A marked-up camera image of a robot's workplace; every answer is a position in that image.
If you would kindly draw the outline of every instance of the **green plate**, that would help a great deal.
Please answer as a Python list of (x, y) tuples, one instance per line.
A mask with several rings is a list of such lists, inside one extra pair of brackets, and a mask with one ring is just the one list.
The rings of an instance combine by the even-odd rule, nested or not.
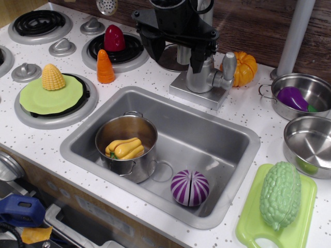
[(268, 239), (279, 248), (304, 248), (317, 193), (316, 183), (311, 178), (300, 175), (302, 188), (299, 213), (289, 226), (274, 231), (265, 223), (260, 213), (263, 181), (272, 166), (272, 164), (263, 164), (258, 169), (237, 224), (236, 236), (248, 248), (259, 248), (255, 242), (258, 238)]
[(74, 77), (63, 75), (66, 86), (58, 90), (42, 87), (41, 77), (31, 81), (20, 93), (20, 104), (39, 115), (61, 113), (73, 107), (83, 95), (83, 85)]

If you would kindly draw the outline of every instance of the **stainless steel sink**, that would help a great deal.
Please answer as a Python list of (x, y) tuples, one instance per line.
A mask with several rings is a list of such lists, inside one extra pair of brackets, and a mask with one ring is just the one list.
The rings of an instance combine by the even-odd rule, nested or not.
[[(157, 165), (146, 181), (133, 183), (102, 167), (95, 135), (107, 121), (138, 111), (157, 131)], [(61, 155), (144, 201), (199, 229), (224, 218), (260, 147), (252, 130), (138, 87), (120, 89), (61, 144)], [(171, 194), (172, 177), (184, 169), (201, 172), (210, 193), (198, 207), (185, 207)]]

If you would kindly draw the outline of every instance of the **black coil burner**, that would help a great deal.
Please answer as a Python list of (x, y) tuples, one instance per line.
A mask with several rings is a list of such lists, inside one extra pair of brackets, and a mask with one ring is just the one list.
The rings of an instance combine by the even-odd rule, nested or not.
[(2, 53), (2, 50), (0, 49), (0, 66), (4, 63), (5, 61), (5, 58), (4, 58), (4, 55)]
[[(124, 34), (125, 49), (119, 52), (106, 51), (112, 64), (128, 62), (138, 57), (144, 50), (140, 40), (134, 36)], [(94, 38), (88, 45), (88, 51), (92, 58), (98, 59), (98, 52), (103, 48), (104, 34)]]
[(32, 117), (37, 118), (38, 116), (52, 117), (52, 116), (66, 115), (68, 113), (71, 113), (73, 111), (76, 111), (76, 110), (80, 109), (84, 105), (84, 103), (86, 102), (86, 100), (90, 97), (90, 92), (89, 92), (89, 90), (87, 90), (86, 84), (85, 84), (85, 82), (81, 78), (79, 78), (79, 77), (77, 77), (75, 75), (72, 75), (72, 74), (68, 74), (68, 73), (62, 73), (62, 74), (63, 75), (74, 77), (78, 82), (80, 82), (83, 85), (83, 95), (82, 95), (82, 97), (78, 100), (78, 102), (74, 106), (72, 106), (72, 107), (70, 107), (70, 108), (68, 108), (68, 109), (66, 109), (66, 110), (64, 110), (64, 111), (62, 111), (60, 113), (40, 115), (40, 114), (37, 114), (37, 113), (30, 112), (30, 114), (31, 114)]
[(52, 10), (31, 11), (18, 17), (14, 22), (14, 28), (21, 36), (33, 36), (46, 34), (57, 27), (63, 27), (65, 18)]

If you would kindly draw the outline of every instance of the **play kitchen countertop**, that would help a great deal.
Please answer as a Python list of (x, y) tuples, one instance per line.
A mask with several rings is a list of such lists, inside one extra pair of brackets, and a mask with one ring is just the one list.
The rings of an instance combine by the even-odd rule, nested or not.
[[(282, 150), (283, 131), (289, 121), (273, 110), (271, 100), (263, 99), (258, 93), (261, 84), (272, 83), (269, 74), (273, 68), (259, 65), (254, 80), (244, 87), (232, 88), (223, 106), (217, 111), (170, 95), (169, 85), (179, 73), (161, 68), (151, 58), (137, 69), (116, 74), (116, 80), (113, 83), (100, 84), (97, 81), (96, 72), (84, 65), (81, 59), (83, 46), (93, 37), (80, 33), (80, 26), (91, 16), (53, 4), (46, 4), (40, 9), (60, 11), (73, 20), (73, 28), (66, 38), (77, 46), (77, 50), (68, 57), (53, 57), (48, 52), (52, 43), (17, 44), (9, 38), (8, 26), (0, 29), (0, 45), (8, 48), (15, 59), (12, 69), (0, 78), (0, 146), (19, 154), (40, 168), (157, 230), (183, 247), (245, 247), (236, 238), (235, 229), (255, 174), (262, 164), (286, 161)], [(99, 21), (105, 26), (118, 25), (123, 32), (136, 33), (131, 27), (103, 19), (99, 19)], [(215, 67), (219, 67), (222, 58), (223, 54), (216, 54)], [(253, 130), (260, 137), (261, 147), (223, 221), (212, 229), (193, 228), (121, 188), (66, 161), (60, 154), (60, 145), (88, 117), (71, 126), (55, 130), (34, 129), (21, 123), (14, 111), (14, 101), (26, 84), (13, 81), (11, 72), (23, 63), (37, 64), (42, 68), (46, 64), (52, 63), (62, 73), (79, 74), (89, 79), (96, 86), (99, 95), (94, 112), (119, 89), (126, 86), (137, 86)], [(313, 180), (317, 184), (317, 196), (306, 247), (329, 247), (331, 243), (330, 180), (315, 178)]]

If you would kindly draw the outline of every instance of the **cooking pot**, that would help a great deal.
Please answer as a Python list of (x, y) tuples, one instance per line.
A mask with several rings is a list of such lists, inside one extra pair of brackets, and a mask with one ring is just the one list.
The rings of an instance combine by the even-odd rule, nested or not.
[(331, 120), (302, 116), (284, 129), (283, 152), (295, 167), (312, 177), (331, 178)]
[[(149, 178), (155, 170), (157, 141), (155, 126), (143, 117), (142, 113), (129, 111), (105, 123), (97, 132), (96, 147), (100, 153), (102, 165), (112, 172), (135, 183)], [(106, 147), (114, 140), (127, 140), (137, 137), (144, 146), (144, 153), (134, 159), (117, 160), (105, 155)]]
[[(261, 88), (271, 86), (273, 97), (261, 93)], [(278, 100), (278, 93), (285, 87), (295, 87), (300, 90), (303, 98), (312, 105), (318, 112), (305, 112), (291, 108)], [(259, 94), (264, 98), (272, 99), (272, 107), (277, 114), (287, 120), (300, 116), (326, 117), (331, 109), (331, 85), (326, 81), (307, 74), (291, 73), (276, 78), (273, 83), (262, 84), (259, 87)]]

